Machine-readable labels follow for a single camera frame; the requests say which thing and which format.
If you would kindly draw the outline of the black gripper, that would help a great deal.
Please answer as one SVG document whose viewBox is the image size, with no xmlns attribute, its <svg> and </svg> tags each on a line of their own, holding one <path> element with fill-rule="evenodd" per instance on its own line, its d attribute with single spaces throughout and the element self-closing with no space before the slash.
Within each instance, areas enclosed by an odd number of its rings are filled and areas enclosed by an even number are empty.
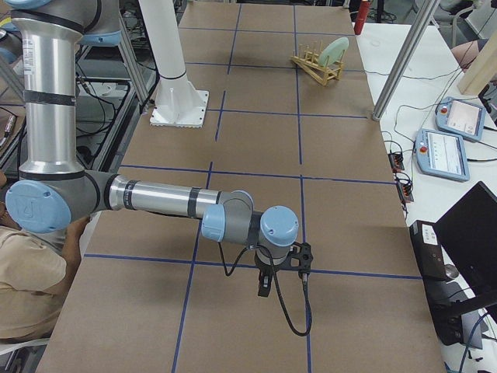
<svg viewBox="0 0 497 373">
<path fill-rule="evenodd" d="M 285 258 L 274 258 L 273 266 L 275 271 L 290 270 L 293 254 L 294 250 L 291 249 Z M 255 265 L 259 269 L 258 296 L 267 298 L 271 291 L 271 277 L 273 276 L 273 271 L 269 261 L 269 257 L 264 254 L 262 249 L 257 249 L 255 251 Z"/>
</svg>

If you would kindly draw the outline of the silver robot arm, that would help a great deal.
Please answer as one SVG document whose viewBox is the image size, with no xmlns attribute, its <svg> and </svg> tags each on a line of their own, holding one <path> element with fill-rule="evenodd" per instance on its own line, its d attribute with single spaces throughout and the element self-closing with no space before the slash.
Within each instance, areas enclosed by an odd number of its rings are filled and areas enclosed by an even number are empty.
<svg viewBox="0 0 497 373">
<path fill-rule="evenodd" d="M 76 157 L 77 44 L 116 46 L 121 39 L 116 1 L 12 1 L 11 18 L 23 39 L 27 160 L 6 195 L 25 230 L 48 233 L 97 211 L 123 208 L 198 219 L 202 235 L 240 244 L 255 254 L 259 294 L 278 287 L 276 272 L 298 261 L 306 281 L 311 255 L 297 242 L 298 219 L 283 206 L 259 212 L 243 191 L 223 192 L 129 180 L 85 169 Z"/>
</svg>

